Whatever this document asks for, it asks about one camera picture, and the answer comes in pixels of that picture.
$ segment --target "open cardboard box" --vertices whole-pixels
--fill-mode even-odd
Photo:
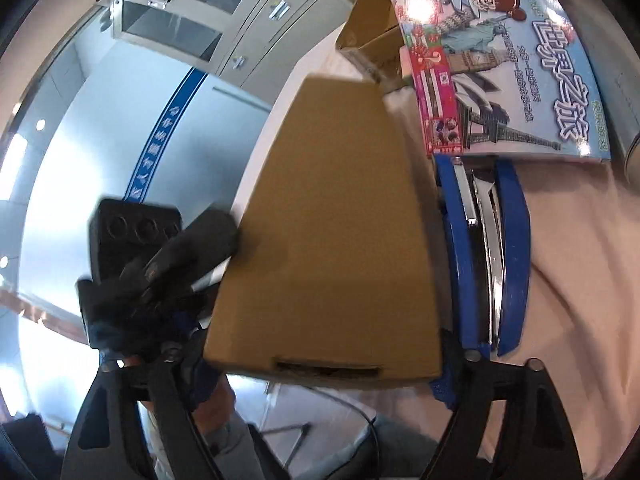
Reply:
[[[204,357],[227,372],[340,388],[439,376],[423,228],[380,89],[307,78],[242,218]]]
[[[400,70],[403,46],[391,0],[356,0],[335,41],[336,50],[384,93],[406,86]]]

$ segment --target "gray pipe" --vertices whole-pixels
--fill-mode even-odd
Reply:
[[[591,62],[626,179],[640,192],[640,58],[601,0],[558,1]]]

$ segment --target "cardboard box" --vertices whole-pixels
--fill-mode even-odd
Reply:
[[[356,0],[336,49],[384,92],[406,86],[400,69],[404,40],[391,0]]]
[[[213,365],[341,388],[440,375],[420,206],[375,84],[303,82],[240,229],[204,351]]]

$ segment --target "blue stripe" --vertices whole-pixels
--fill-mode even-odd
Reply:
[[[180,81],[180,84],[178,85],[178,88],[175,89],[174,94],[171,96],[171,98],[169,99],[169,101],[167,102],[167,104],[164,106],[164,109],[162,110],[162,113],[160,114],[160,116],[158,117],[158,122],[156,122],[156,124],[154,125],[153,129],[151,130],[151,134],[149,135],[148,139],[146,140],[145,143],[145,147],[142,150],[142,153],[140,153],[140,157],[138,158],[138,161],[136,163],[136,169],[133,171],[133,174],[131,175],[131,179],[129,180],[129,185],[127,186],[127,191],[124,195],[124,199],[127,199],[127,196],[129,195],[131,188],[134,184],[135,178],[136,178],[136,174],[138,173],[138,169],[140,168],[140,164],[142,163],[142,160],[145,156],[145,152],[146,149],[149,147],[149,145],[151,144],[151,140],[153,139],[154,133],[155,131],[158,129],[161,121],[162,121],[162,117],[164,117],[167,114],[167,111],[169,110],[169,104],[171,104],[172,101],[174,101],[176,95],[178,94],[178,92],[182,89],[182,86],[184,85],[185,81],[187,81],[188,77],[191,75],[191,72],[194,69],[191,68],[188,72],[187,75],[184,76],[184,78],[182,79],[182,81]]]
[[[137,203],[144,201],[160,158],[175,127],[206,77],[206,72],[191,68],[178,85],[146,140],[145,147],[131,175],[124,200]]]

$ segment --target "white tablecloth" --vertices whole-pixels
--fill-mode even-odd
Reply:
[[[334,49],[339,32],[309,51],[282,89],[236,195],[238,218],[303,79],[310,73],[362,79]],[[386,96],[385,104],[406,134],[418,191],[430,200],[431,167],[422,148],[415,95],[401,89]],[[583,470],[588,478],[600,478],[619,460],[640,424],[640,198],[606,165],[520,162],[516,167],[531,216],[532,273],[522,343],[504,360],[523,364],[535,356],[545,362],[574,430]],[[446,258],[435,236],[430,250]],[[448,293],[444,276],[438,302],[445,326]],[[435,438],[449,418],[427,386],[362,392],[358,398]],[[500,418],[500,410],[492,412],[487,449],[495,446]]]

